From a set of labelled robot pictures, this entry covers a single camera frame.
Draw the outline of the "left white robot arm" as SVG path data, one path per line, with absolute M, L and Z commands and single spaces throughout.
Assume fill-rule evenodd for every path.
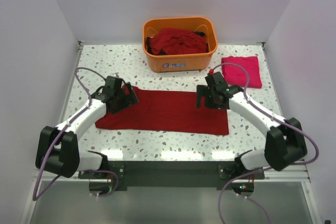
M 46 126 L 41 130 L 36 168 L 67 178 L 76 172 L 102 169 L 107 157 L 98 152 L 81 152 L 78 141 L 99 119 L 138 101 L 131 83 L 106 77 L 105 84 L 89 95 L 79 111 L 54 127 Z

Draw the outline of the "dark red t shirt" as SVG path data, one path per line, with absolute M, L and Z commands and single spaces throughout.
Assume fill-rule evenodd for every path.
M 196 107 L 196 93 L 143 90 L 133 87 L 139 99 L 116 114 L 107 113 L 95 122 L 103 130 L 149 130 L 228 135 L 227 111 Z

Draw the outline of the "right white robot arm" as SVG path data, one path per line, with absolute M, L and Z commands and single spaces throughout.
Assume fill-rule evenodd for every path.
M 231 110 L 256 127 L 265 137 L 265 147 L 249 150 L 234 159 L 231 177 L 259 168 L 271 167 L 281 171 L 307 155 L 305 138 L 300 122 L 273 114 L 256 103 L 240 86 L 229 86 L 219 72 L 210 73 L 205 85 L 196 87 L 196 106 L 209 109 Z

